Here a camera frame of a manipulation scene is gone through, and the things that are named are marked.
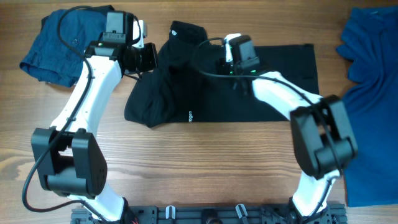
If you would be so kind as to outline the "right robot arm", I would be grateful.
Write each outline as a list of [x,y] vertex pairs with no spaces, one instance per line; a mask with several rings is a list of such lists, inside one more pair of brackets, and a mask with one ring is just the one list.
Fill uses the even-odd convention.
[[302,170],[291,198],[298,222],[310,222],[326,209],[331,188],[358,155],[358,144],[342,100],[322,97],[288,81],[278,71],[260,68],[250,36],[229,34],[223,39],[230,75],[252,78],[255,98],[273,107],[290,122],[294,154]]

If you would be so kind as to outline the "black t-shirt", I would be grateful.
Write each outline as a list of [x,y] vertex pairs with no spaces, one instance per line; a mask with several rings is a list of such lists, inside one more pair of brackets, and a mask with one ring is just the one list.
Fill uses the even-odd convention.
[[[288,81],[318,93],[311,44],[260,46],[254,50],[261,70],[278,71]],[[209,40],[204,28],[173,21],[159,52],[159,66],[143,74],[127,100],[124,117],[150,128],[164,123],[283,121],[284,116],[248,90],[233,90],[234,75],[219,75],[216,61],[225,46]]]

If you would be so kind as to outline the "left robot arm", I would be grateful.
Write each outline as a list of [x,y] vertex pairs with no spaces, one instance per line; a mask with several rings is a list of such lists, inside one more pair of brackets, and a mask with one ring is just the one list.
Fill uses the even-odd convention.
[[157,66],[146,26],[134,14],[110,11],[100,39],[79,52],[83,69],[62,112],[31,137],[35,163],[30,175],[41,187],[79,203],[95,223],[137,223],[127,200],[107,184],[107,163],[96,140],[100,119],[123,76],[140,79]]

